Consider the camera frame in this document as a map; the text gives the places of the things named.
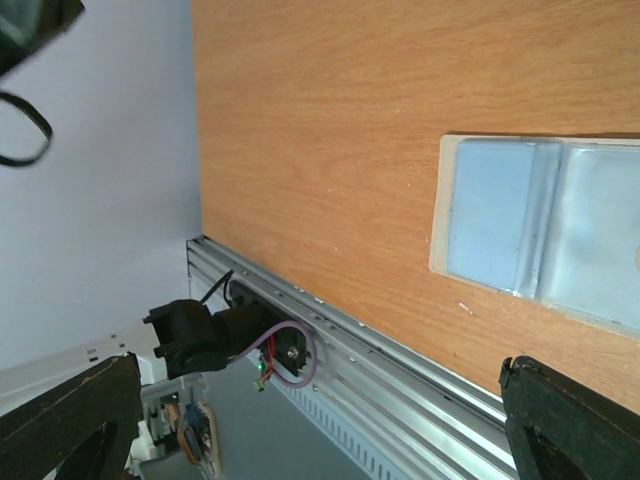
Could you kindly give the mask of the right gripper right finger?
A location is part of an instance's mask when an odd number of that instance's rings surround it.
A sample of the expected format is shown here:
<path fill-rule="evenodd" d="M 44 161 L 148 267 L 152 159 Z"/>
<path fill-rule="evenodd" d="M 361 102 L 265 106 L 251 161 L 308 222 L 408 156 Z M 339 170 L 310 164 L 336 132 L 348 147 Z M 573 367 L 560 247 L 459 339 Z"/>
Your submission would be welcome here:
<path fill-rule="evenodd" d="M 529 356 L 506 358 L 499 384 L 521 479 L 639 477 L 639 415 Z"/>

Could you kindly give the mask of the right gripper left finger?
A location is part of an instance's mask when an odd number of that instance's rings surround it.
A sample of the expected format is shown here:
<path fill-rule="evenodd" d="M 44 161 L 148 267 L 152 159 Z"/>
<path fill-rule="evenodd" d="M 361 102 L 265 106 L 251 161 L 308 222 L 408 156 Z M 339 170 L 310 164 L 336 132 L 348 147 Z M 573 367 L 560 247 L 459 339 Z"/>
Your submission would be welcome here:
<path fill-rule="evenodd" d="M 141 413 L 137 357 L 109 357 L 1 417 L 1 477 L 119 479 Z"/>

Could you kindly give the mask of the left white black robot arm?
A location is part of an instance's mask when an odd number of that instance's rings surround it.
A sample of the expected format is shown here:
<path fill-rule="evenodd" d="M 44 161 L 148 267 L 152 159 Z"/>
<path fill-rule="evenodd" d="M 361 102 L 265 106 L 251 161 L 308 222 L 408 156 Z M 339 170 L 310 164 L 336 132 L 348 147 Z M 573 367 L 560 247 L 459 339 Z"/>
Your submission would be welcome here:
<path fill-rule="evenodd" d="M 1 409 L 106 358 L 166 378 L 149 311 L 196 294 L 202 231 L 191 6 L 89 1 L 3 79 L 54 130 L 35 166 L 1 171 Z"/>

